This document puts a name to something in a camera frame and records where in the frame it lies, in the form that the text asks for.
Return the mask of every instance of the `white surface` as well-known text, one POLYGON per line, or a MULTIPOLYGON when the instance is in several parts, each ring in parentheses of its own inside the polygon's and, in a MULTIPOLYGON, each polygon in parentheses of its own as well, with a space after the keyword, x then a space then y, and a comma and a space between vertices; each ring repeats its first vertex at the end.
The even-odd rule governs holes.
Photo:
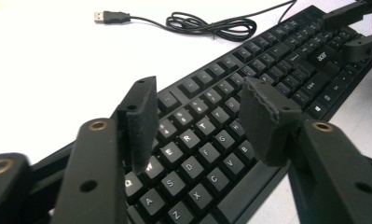
MULTIPOLYGON (((84 122, 110 116, 137 79, 157 76, 161 90, 239 45, 138 21, 95 24, 94 11, 121 10, 164 22, 178 10, 213 22, 281 2, 7 0, 0 7, 0 153, 24 153, 36 163, 73 141, 84 122)), ((286 18, 310 4, 330 11, 350 2, 299 1, 286 18)), ((254 17, 257 33, 283 11, 254 17)), ((372 34, 372 16, 352 27, 372 34)), ((372 71, 331 121, 372 157, 372 71)), ((289 192, 285 178, 251 223, 297 223, 289 192)))

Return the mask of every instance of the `screw hole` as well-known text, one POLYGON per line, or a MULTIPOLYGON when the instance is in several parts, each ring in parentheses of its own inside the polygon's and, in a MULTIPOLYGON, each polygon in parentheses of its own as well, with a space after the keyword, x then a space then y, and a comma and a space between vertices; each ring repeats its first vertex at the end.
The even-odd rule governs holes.
POLYGON ((96 182, 95 180, 88 180, 80 186, 80 190, 87 193, 96 189, 97 186, 98 182, 96 182))
POLYGON ((360 191, 363 191, 365 193, 372 193, 371 186, 367 185, 366 183, 357 182, 356 188, 358 188, 360 191))
POLYGON ((90 130, 100 131, 107 127, 107 122, 105 121, 96 121, 90 124, 90 130))
POLYGON ((134 110, 134 109, 137 108, 137 106, 136 106, 136 105, 128 105, 127 108, 128 108, 129 110, 134 110))

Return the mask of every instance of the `keyboard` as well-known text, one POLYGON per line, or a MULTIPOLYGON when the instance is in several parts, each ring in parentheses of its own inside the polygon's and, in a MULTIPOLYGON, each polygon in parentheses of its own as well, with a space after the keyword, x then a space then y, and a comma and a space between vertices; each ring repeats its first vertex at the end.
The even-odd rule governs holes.
POLYGON ((264 165, 238 121, 245 77, 268 82, 311 119, 328 121, 372 67, 341 59, 362 35, 322 29, 308 7, 158 93, 145 172, 126 174, 131 223, 246 223, 286 174, 264 165))

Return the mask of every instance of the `usb plug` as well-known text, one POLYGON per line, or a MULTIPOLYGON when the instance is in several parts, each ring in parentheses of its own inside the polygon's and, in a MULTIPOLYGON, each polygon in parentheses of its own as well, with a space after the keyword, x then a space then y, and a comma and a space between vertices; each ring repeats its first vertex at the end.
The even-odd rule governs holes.
POLYGON ((131 21, 131 15, 129 13, 124 12, 111 11, 95 12, 94 20, 96 23, 104 24, 123 23, 126 21, 131 21))

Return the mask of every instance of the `usb cable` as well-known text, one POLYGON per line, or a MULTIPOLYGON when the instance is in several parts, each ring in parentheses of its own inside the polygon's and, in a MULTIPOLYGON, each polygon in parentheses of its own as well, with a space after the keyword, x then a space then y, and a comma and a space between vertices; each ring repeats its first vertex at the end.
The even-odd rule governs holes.
POLYGON ((265 10, 239 16, 235 18, 226 19, 223 21, 208 23, 203 19, 187 14, 184 12, 173 12, 170 17, 166 19, 166 25, 162 25, 156 21, 151 21, 143 17, 133 17, 129 13, 124 12, 95 12, 94 20, 96 23, 104 24, 115 24, 124 23, 131 20, 147 21, 157 25, 158 27, 177 34, 183 35, 212 35, 213 37, 219 36, 226 40, 242 42, 252 37, 257 29, 257 24, 255 21, 248 19, 268 11, 271 11, 278 7, 283 7, 290 5, 280 17, 278 23, 282 21, 282 18, 287 13, 288 10, 296 3, 296 0, 291 0, 275 7, 270 7, 265 10))

